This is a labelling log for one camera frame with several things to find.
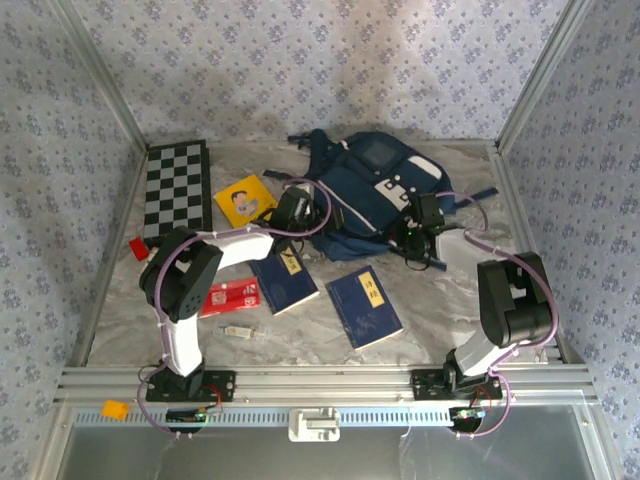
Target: book cover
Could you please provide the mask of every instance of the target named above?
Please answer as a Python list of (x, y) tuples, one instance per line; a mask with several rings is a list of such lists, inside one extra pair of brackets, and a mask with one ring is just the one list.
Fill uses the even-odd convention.
[(263, 260), (249, 262), (274, 315), (317, 296), (320, 292), (302, 260), (290, 247)]
[(329, 282), (327, 291), (356, 350), (402, 331), (402, 324), (371, 266)]
[(213, 198), (233, 228), (242, 227), (278, 204), (256, 175), (234, 183)]
[(258, 305), (260, 305), (260, 293), (256, 277), (233, 280), (211, 286), (200, 311), (200, 317), (254, 308)]

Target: black and white chessboard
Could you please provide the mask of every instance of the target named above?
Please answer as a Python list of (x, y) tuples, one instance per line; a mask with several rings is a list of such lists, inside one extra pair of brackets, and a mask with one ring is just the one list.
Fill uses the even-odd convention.
[(154, 245), (175, 227), (211, 230), (209, 150), (204, 140), (149, 149), (143, 238)]

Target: red box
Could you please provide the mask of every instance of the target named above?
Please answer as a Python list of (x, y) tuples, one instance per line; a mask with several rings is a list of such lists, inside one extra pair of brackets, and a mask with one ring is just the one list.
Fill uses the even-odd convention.
[(144, 244), (140, 237), (136, 237), (129, 242), (129, 247), (131, 247), (131, 251), (136, 257), (136, 260), (141, 262), (145, 258), (149, 256), (149, 249)]
[(260, 305), (260, 290), (256, 277), (213, 285), (202, 306), (200, 317), (233, 312)]

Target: red block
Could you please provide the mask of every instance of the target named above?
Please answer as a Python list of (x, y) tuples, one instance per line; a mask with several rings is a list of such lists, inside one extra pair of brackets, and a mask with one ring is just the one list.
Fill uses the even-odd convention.
[(129, 242), (131, 251), (135, 255), (136, 259), (141, 262), (149, 256), (149, 250), (140, 237), (136, 237)]

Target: red card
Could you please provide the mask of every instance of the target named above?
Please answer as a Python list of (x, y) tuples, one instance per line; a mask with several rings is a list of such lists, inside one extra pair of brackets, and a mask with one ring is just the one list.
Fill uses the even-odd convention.
[(213, 285), (202, 306), (200, 317), (233, 312), (260, 305), (260, 292), (256, 277), (233, 280)]

